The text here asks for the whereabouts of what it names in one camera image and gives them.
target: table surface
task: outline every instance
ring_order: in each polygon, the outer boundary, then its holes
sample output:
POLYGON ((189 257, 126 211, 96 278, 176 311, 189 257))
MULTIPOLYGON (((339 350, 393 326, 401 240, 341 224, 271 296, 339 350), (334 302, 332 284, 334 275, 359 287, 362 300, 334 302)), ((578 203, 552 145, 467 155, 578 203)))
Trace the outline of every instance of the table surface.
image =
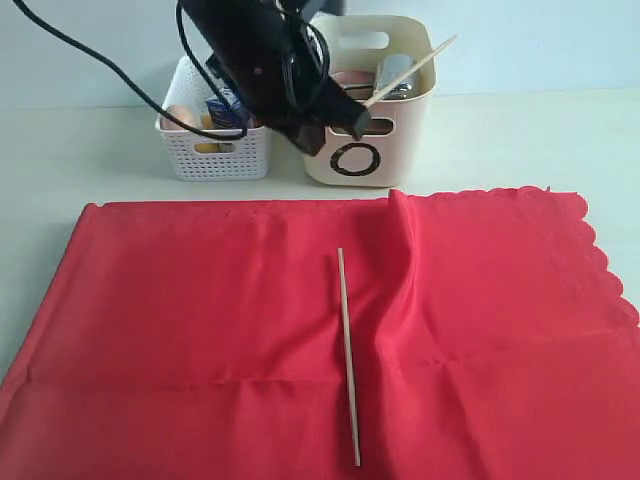
MULTIPOLYGON (((255 182, 173 175, 146 108, 0 113, 0 377, 89 202, 376 198, 321 185, 282 138, 255 182)), ((435 97, 406 193, 536 185, 577 191, 625 298, 640 305, 640 89, 435 97)))

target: red fabric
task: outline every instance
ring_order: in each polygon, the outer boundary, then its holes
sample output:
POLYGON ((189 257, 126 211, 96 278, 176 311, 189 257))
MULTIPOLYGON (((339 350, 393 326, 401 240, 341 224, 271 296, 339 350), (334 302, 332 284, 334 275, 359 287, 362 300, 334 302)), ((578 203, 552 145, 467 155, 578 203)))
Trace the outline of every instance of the red fabric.
POLYGON ((585 213, 534 188, 89 205, 0 390, 0 478, 640 478, 638 313, 585 213))

